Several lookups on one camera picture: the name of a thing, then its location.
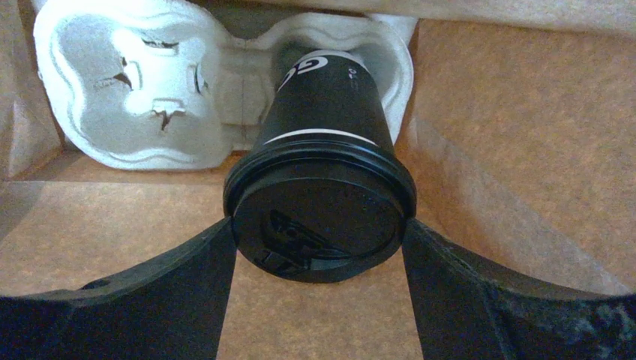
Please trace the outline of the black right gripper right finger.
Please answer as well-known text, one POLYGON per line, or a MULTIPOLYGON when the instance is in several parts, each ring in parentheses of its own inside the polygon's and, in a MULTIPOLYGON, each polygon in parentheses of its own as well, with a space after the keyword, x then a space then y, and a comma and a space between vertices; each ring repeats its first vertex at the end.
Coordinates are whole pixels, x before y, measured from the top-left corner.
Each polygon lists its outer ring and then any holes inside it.
POLYGON ((402 245, 425 359, 633 359, 635 295, 511 270, 412 219, 402 245))

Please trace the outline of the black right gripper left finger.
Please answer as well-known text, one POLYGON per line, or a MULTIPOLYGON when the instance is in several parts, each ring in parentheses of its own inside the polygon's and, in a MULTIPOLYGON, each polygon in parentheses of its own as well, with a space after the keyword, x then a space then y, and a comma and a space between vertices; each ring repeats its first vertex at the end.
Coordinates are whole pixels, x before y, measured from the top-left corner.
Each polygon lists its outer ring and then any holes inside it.
POLYGON ((75 290, 1 297, 3 359, 215 359, 236 262, 230 219, 75 290))

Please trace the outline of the brown paper bag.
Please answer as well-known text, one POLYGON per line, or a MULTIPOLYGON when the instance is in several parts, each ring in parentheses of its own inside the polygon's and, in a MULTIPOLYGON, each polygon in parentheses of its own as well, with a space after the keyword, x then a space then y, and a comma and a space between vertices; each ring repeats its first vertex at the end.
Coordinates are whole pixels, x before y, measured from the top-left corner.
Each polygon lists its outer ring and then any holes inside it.
MULTIPOLYGON (((54 116, 27 7, 1 3, 1 298, 78 290, 231 221, 227 176, 265 120, 216 167, 104 165, 54 116)), ((391 138, 416 189, 407 223, 532 278, 635 296, 635 42, 423 19, 408 50, 391 138)), ((424 358, 403 241, 336 283, 276 277, 235 242, 226 358, 424 358)))

